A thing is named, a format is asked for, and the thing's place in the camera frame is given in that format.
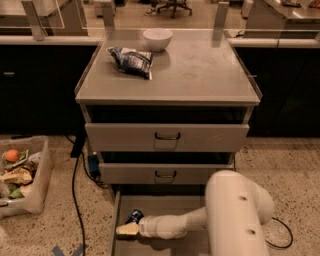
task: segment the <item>office chair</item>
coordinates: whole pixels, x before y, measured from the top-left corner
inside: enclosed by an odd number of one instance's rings
[[[173,6],[173,11],[171,14],[171,18],[174,18],[174,14],[177,10],[177,7],[183,8],[185,10],[189,10],[189,16],[192,16],[192,9],[187,5],[187,0],[169,0],[165,5],[157,8],[157,12],[160,13],[160,10],[163,8],[170,8]]]

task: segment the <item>terrazzo floor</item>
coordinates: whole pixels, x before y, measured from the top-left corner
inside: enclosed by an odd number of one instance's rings
[[[54,168],[43,212],[1,219],[0,255],[80,255],[82,233],[71,190],[76,163],[70,158],[72,144],[64,136],[49,136],[49,149]],[[319,255],[319,166],[319,138],[249,137],[236,154],[236,171],[270,192],[275,201],[274,217],[292,230],[292,246],[285,250],[269,247],[271,256]],[[88,179],[81,158],[75,195],[85,228],[86,255],[107,255],[112,197],[108,189]],[[290,240],[287,230],[275,221],[263,228],[272,243],[286,245]]]

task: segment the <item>orange ball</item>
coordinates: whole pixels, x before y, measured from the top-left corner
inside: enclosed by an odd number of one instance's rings
[[[20,159],[20,152],[16,149],[10,149],[6,152],[5,158],[8,162],[17,162]]]

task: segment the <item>white bowl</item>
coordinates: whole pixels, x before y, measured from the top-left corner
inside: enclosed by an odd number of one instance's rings
[[[147,48],[153,52],[163,51],[170,43],[172,31],[164,28],[151,28],[143,32]]]

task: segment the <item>floor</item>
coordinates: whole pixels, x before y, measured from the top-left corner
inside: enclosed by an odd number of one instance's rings
[[[184,11],[179,11],[175,19],[165,11],[161,16],[145,17],[143,12],[148,5],[129,0],[125,7],[117,8],[115,22],[118,27],[212,27],[214,5],[209,2],[201,5],[200,0],[193,0],[191,6],[192,17]],[[86,13],[90,12],[92,14],[92,8],[87,8]],[[239,14],[239,8],[231,8],[227,24],[241,28],[244,21]],[[97,27],[102,22],[93,16],[89,20]],[[54,168],[43,212],[1,219],[0,255],[81,255],[82,232],[72,196],[76,164],[76,159],[70,158],[72,143],[64,136],[49,136],[49,149]],[[249,137],[236,154],[235,164],[236,171],[270,192],[276,206],[274,217],[292,230],[292,246],[286,250],[269,247],[270,255],[318,256],[320,138]],[[86,255],[107,255],[113,211],[111,193],[88,179],[82,158],[76,169],[74,187],[85,228]],[[289,241],[286,229],[275,221],[266,224],[264,231],[272,243],[285,245]]]

